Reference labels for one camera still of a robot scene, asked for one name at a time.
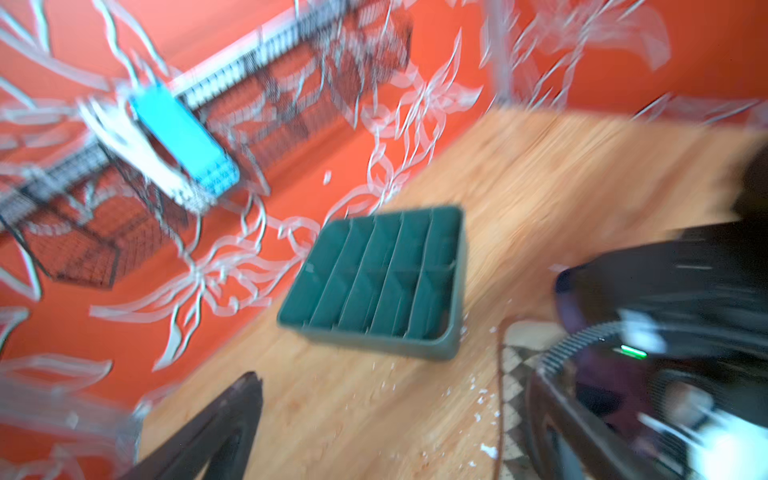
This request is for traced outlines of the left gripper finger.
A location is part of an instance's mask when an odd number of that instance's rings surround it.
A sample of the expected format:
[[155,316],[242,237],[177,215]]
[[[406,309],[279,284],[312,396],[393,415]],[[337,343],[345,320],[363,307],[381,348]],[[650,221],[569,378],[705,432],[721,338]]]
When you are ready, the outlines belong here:
[[124,479],[242,479],[263,409],[263,381],[239,377]]

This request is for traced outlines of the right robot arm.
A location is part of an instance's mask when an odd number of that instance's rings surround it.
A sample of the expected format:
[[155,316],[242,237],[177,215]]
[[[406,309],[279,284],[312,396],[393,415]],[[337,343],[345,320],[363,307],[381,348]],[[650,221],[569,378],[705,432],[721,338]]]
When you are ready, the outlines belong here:
[[735,219],[603,253],[560,273],[568,333],[616,323],[568,361],[574,397],[669,479],[767,475],[767,153]]

